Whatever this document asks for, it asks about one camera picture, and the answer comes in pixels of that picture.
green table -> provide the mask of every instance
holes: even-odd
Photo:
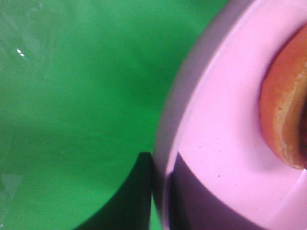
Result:
[[[71,229],[108,201],[226,2],[0,1],[0,229]]]

pink plate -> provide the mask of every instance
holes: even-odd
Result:
[[[165,230],[168,177],[178,151],[235,212],[269,230],[307,229],[307,173],[274,156],[258,118],[268,67],[306,23],[306,0],[232,0],[200,36],[177,74],[157,133],[154,196]]]

